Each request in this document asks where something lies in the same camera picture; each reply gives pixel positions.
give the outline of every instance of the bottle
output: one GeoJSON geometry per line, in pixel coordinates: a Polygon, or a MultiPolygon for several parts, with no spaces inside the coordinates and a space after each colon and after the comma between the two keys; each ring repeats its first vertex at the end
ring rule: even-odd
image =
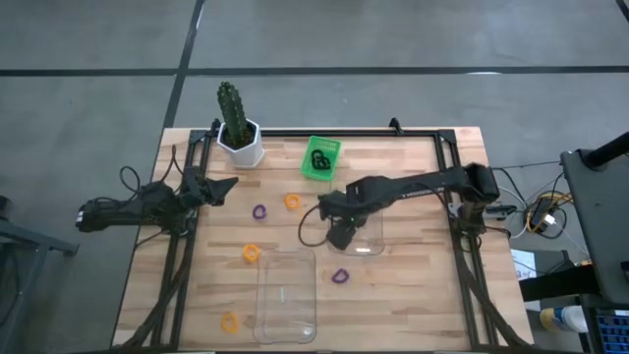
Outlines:
{"type": "Polygon", "coordinates": [[[581,306],[543,309],[540,312],[540,321],[543,327],[550,331],[588,332],[588,324],[581,306]]]}

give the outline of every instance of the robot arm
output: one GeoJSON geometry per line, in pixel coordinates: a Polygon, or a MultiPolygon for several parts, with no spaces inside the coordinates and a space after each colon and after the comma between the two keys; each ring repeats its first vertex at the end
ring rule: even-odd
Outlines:
{"type": "Polygon", "coordinates": [[[326,238],[334,247],[345,250],[356,229],[367,217],[399,200],[450,190],[461,196],[458,217],[474,225],[472,232],[484,233],[483,211],[500,193],[491,170],[471,163],[444,171],[390,179],[369,176],[346,186],[346,193],[334,191],[318,197],[322,220],[332,219],[326,238]]]}
{"type": "Polygon", "coordinates": [[[179,194],[163,182],[151,182],[128,201],[96,198],[79,208],[76,226],[83,232],[113,225],[157,225],[182,231],[188,211],[202,205],[222,206],[238,177],[220,181],[203,178],[197,166],[184,169],[179,194]]]}

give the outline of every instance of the black cable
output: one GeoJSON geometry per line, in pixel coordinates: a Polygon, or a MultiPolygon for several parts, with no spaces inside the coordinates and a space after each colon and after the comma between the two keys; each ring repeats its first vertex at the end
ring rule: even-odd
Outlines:
{"type": "Polygon", "coordinates": [[[534,163],[525,163],[525,164],[521,164],[521,165],[501,166],[501,167],[494,167],[494,168],[495,169],[498,169],[498,168],[524,168],[524,167],[541,166],[541,165],[545,165],[545,164],[554,164],[554,163],[561,163],[561,161],[534,162],[534,163]]]}
{"type": "MultiPolygon", "coordinates": [[[[553,201],[554,201],[554,194],[555,194],[555,190],[556,190],[556,188],[557,188],[557,182],[559,182],[559,179],[561,178],[561,176],[563,176],[563,172],[559,173],[559,175],[557,176],[557,178],[555,178],[555,179],[554,179],[554,183],[552,184],[552,190],[550,190],[550,207],[548,207],[546,210],[544,210],[544,211],[543,211],[543,213],[549,212],[549,211],[551,211],[551,210],[555,209],[556,207],[559,207],[559,205],[554,206],[552,203],[553,203],[553,201]]],[[[536,199],[536,200],[535,200],[532,204],[530,204],[530,205],[529,205],[529,206],[525,209],[525,211],[526,211],[526,212],[528,212],[528,211],[530,211],[531,207],[535,206],[536,208],[535,208],[535,210],[533,211],[533,214],[535,214],[536,212],[538,212],[538,211],[540,210],[540,204],[541,204],[540,202],[542,201],[542,199],[543,199],[543,198],[538,197],[538,198],[537,198],[537,199],[536,199]]],[[[526,225],[526,223],[527,223],[527,219],[526,219],[526,215],[525,215],[525,217],[524,217],[524,224],[526,225]]],[[[529,226],[529,228],[530,228],[531,230],[533,230],[533,229],[535,228],[535,226],[532,226],[532,225],[528,225],[528,226],[529,226]]]]}
{"type": "Polygon", "coordinates": [[[563,223],[561,225],[561,230],[559,230],[559,232],[557,232],[557,234],[555,235],[545,235],[542,231],[540,231],[537,233],[539,236],[542,236],[548,240],[555,240],[559,238],[559,236],[561,236],[561,234],[563,233],[563,230],[566,228],[566,225],[568,224],[568,214],[566,214],[566,211],[562,208],[558,209],[557,211],[561,211],[561,213],[563,213],[563,223]]]}
{"type": "Polygon", "coordinates": [[[572,203],[572,198],[570,198],[570,199],[568,199],[567,201],[565,201],[565,202],[563,202],[563,203],[561,203],[561,204],[558,204],[558,205],[556,205],[556,206],[554,206],[554,207],[561,207],[561,206],[566,205],[566,204],[568,204],[568,203],[572,203]]]}
{"type": "Polygon", "coordinates": [[[511,175],[509,174],[509,172],[507,172],[507,170],[505,170],[503,167],[492,167],[491,169],[492,170],[496,170],[496,171],[500,171],[500,172],[504,173],[505,176],[507,176],[507,178],[511,182],[511,185],[513,186],[513,189],[515,190],[515,193],[518,194],[518,197],[520,197],[522,202],[524,202],[524,207],[526,207],[527,206],[527,200],[524,198],[522,193],[520,193],[520,189],[518,189],[518,186],[516,186],[515,182],[513,181],[513,178],[511,178],[511,175]]]}
{"type": "Polygon", "coordinates": [[[302,217],[302,220],[299,222],[299,226],[297,227],[297,237],[299,237],[299,242],[302,243],[302,245],[306,246],[306,247],[318,247],[323,245],[324,243],[327,242],[327,238],[325,238],[323,241],[315,243],[315,244],[307,244],[306,242],[304,242],[304,239],[302,238],[302,226],[304,226],[304,221],[306,220],[306,217],[313,212],[315,209],[318,208],[318,205],[311,207],[310,210],[306,211],[306,213],[304,214],[304,217],[302,217]]]}
{"type": "Polygon", "coordinates": [[[184,175],[184,171],[181,170],[181,167],[179,167],[179,162],[177,162],[177,158],[175,157],[175,155],[177,154],[177,147],[173,146],[171,149],[171,160],[175,163],[175,168],[177,168],[177,171],[179,171],[179,173],[181,173],[181,175],[184,175]]]}
{"type": "Polygon", "coordinates": [[[547,273],[547,272],[545,272],[545,271],[541,271],[541,270],[536,270],[536,269],[533,269],[533,268],[531,268],[530,266],[525,265],[525,264],[523,264],[523,263],[521,263],[521,262],[518,262],[518,261],[516,261],[516,260],[513,260],[513,263],[516,263],[516,264],[518,264],[518,265],[520,265],[520,266],[523,266],[524,268],[530,269],[530,270],[532,270],[532,271],[534,271],[534,272],[536,272],[536,273],[539,273],[539,274],[542,274],[542,275],[548,275],[548,273],[547,273]]]}
{"type": "Polygon", "coordinates": [[[140,181],[140,176],[138,175],[138,172],[136,172],[136,170],[131,167],[131,166],[122,166],[122,168],[120,168],[120,171],[118,172],[118,177],[120,177],[120,182],[122,182],[122,185],[125,186],[125,188],[127,188],[128,190],[130,190],[131,192],[137,194],[140,192],[140,185],[142,184],[140,181]],[[136,188],[132,188],[131,186],[129,186],[127,184],[127,181],[125,181],[125,170],[130,170],[131,173],[134,174],[134,177],[136,177],[136,188]]]}
{"type": "MultiPolygon", "coordinates": [[[[474,238],[471,238],[469,236],[465,236],[465,238],[468,240],[468,243],[471,242],[472,240],[476,240],[476,248],[480,249],[481,246],[483,245],[483,239],[481,238],[481,236],[476,235],[474,238]]],[[[461,250],[463,250],[463,252],[467,252],[470,253],[470,250],[466,250],[463,248],[463,245],[461,245],[461,250]]]]}
{"type": "Polygon", "coordinates": [[[16,304],[18,303],[18,299],[20,298],[20,287],[21,287],[20,286],[20,273],[18,272],[18,258],[15,255],[15,251],[14,252],[9,251],[9,257],[13,261],[13,273],[15,275],[16,296],[14,296],[13,301],[11,302],[11,306],[9,307],[9,310],[7,310],[7,313],[2,317],[2,321],[0,321],[0,328],[2,328],[2,326],[7,322],[7,320],[13,313],[13,310],[15,309],[16,304]]]}
{"type": "Polygon", "coordinates": [[[137,249],[137,248],[138,248],[141,244],[143,244],[143,243],[145,243],[145,242],[148,242],[148,241],[150,241],[150,240],[154,239],[155,237],[157,237],[157,236],[159,236],[159,235],[161,235],[161,234],[163,234],[163,233],[165,233],[165,232],[166,232],[165,230],[161,230],[161,231],[157,232],[157,233],[156,233],[156,234],[154,234],[154,235],[151,235],[151,236],[146,237],[145,239],[141,240],[140,242],[138,242],[138,243],[136,244],[136,249],[137,249]]]}
{"type": "Polygon", "coordinates": [[[494,231],[500,231],[503,234],[507,235],[507,238],[511,238],[511,231],[502,228],[502,227],[493,227],[493,226],[485,226],[485,228],[488,228],[489,230],[494,230],[494,231]]]}

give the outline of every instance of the wooden table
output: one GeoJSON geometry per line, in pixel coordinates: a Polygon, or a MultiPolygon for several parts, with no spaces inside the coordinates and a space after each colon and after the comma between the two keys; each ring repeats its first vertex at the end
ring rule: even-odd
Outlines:
{"type": "MultiPolygon", "coordinates": [[[[461,163],[487,165],[480,128],[453,129],[461,163]]],[[[164,173],[172,145],[178,148],[177,158],[183,165],[189,133],[190,129],[164,131],[154,179],[164,173]]],[[[342,153],[331,183],[308,180],[300,173],[306,138],[264,138],[266,156],[254,170],[235,170],[226,153],[212,143],[208,176],[238,176],[240,182],[227,196],[225,206],[200,210],[180,349],[469,349],[448,225],[435,196],[397,202],[383,212],[386,248],[378,256],[349,257],[331,252],[327,246],[313,249],[317,299],[314,341],[289,345],[260,345],[255,341],[257,266],[244,262],[243,246],[257,244],[263,252],[304,247],[297,238],[299,213],[303,211],[286,208],[287,193],[300,195],[307,209],[316,203],[317,194],[331,188],[344,190],[347,183],[366,175],[400,177],[437,170],[430,139],[339,140],[342,153]],[[265,221],[252,218],[257,204],[266,205],[265,221]],[[343,285],[330,281],[340,267],[351,274],[343,285]],[[221,330],[220,320],[226,312],[238,316],[238,333],[221,330]]],[[[178,173],[171,172],[166,182],[176,187],[180,180],[178,173]]],[[[144,227],[140,239],[155,231],[144,227]]],[[[324,232],[315,217],[306,222],[304,233],[310,240],[322,238],[324,232]]],[[[167,239],[158,237],[135,252],[115,344],[134,332],[157,299],[167,239]]],[[[503,234],[489,231],[483,235],[481,251],[491,300],[517,333],[533,342],[508,241],[503,234]]],[[[475,309],[484,336],[478,304],[475,309]]],[[[169,330],[167,324],[164,333],[169,334],[169,330]]]]}

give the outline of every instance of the green plastic container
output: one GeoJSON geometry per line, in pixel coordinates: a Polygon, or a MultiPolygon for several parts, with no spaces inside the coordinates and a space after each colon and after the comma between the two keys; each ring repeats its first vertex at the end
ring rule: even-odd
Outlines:
{"type": "Polygon", "coordinates": [[[302,173],[308,178],[320,181],[331,181],[334,178],[334,170],[336,169],[336,161],[341,154],[341,142],[333,141],[326,138],[311,136],[308,141],[306,155],[302,162],[302,173]],[[320,149],[325,157],[330,159],[330,169],[317,170],[313,167],[313,151],[320,149]]]}

